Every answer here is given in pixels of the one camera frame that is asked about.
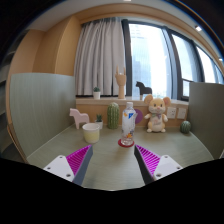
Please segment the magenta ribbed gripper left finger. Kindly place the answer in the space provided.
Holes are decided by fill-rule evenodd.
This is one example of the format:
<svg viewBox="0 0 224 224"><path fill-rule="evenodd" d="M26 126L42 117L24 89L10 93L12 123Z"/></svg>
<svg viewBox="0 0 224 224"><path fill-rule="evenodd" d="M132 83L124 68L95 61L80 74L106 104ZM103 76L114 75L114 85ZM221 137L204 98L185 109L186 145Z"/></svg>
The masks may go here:
<svg viewBox="0 0 224 224"><path fill-rule="evenodd" d="M44 170L81 186L92 155L93 147L88 145L68 156L57 156Z"/></svg>

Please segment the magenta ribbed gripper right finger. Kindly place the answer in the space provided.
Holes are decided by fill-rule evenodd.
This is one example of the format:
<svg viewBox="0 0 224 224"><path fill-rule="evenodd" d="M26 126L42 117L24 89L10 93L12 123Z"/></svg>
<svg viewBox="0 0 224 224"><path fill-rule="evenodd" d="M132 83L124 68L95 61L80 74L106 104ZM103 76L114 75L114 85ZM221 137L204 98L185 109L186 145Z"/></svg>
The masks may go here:
<svg viewBox="0 0 224 224"><path fill-rule="evenodd" d="M134 155L145 184L160 180L182 169L182 166L169 155L159 156L139 145L135 146Z"/></svg>

